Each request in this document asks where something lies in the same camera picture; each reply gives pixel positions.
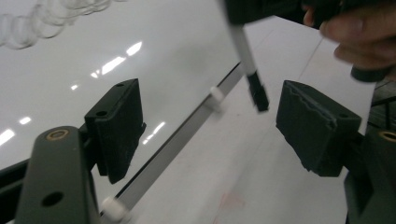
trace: brass screw hole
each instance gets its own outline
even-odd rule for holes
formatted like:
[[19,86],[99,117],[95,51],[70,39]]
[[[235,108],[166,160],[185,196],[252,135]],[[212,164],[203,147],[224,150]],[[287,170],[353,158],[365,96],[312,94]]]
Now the brass screw hole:
[[379,135],[390,142],[396,143],[396,133],[380,132]]
[[49,141],[57,141],[65,138],[69,134],[69,131],[66,129],[55,130],[49,134],[47,134],[47,140]]

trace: human hand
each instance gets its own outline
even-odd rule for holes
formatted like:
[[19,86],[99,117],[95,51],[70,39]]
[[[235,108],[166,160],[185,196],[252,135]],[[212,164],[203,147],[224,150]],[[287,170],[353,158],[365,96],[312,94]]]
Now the human hand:
[[[312,26],[314,11],[304,23]],[[323,36],[340,43],[335,57],[363,70],[392,67],[388,79],[396,81],[396,4],[386,3],[344,12],[320,26]]]

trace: black metal bracket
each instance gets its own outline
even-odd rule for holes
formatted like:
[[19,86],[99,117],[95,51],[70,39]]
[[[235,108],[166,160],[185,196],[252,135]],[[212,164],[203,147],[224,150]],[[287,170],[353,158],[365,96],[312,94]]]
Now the black metal bracket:
[[276,127],[303,166],[339,176],[345,166],[348,221],[396,223],[396,133],[358,133],[361,118],[302,83],[285,81]]
[[85,120],[40,134],[29,161],[0,172],[0,223],[99,223],[91,169],[125,177],[146,128],[138,80],[111,88]]

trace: black tool handle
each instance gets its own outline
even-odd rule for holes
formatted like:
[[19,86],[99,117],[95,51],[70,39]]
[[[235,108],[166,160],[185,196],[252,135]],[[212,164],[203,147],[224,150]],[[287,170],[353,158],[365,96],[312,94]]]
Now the black tool handle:
[[257,71],[254,74],[247,75],[247,81],[249,83],[250,95],[254,104],[257,106],[257,109],[259,112],[267,111],[269,101],[264,86],[260,82]]
[[390,72],[391,67],[377,69],[377,70],[361,70],[357,67],[353,67],[350,74],[357,80],[362,82],[378,82],[384,79],[384,77]]

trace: white tabletop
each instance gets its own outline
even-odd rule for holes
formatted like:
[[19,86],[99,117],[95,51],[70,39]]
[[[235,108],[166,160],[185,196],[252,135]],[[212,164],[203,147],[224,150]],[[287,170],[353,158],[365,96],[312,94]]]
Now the white tabletop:
[[[27,15],[35,3],[2,1],[0,15]],[[7,141],[0,169],[28,159],[44,131],[80,127],[113,85],[139,78],[148,127],[124,180],[111,186],[92,170],[101,202],[119,192],[237,63],[225,20],[210,0],[113,2],[29,49],[2,47],[0,134]],[[22,125],[24,118],[29,122]]]
[[133,209],[130,223],[345,223],[343,181],[308,173],[276,128],[285,79],[309,84],[368,118],[374,84],[353,80],[336,45],[279,18],[247,27],[270,111],[257,114],[241,80]]

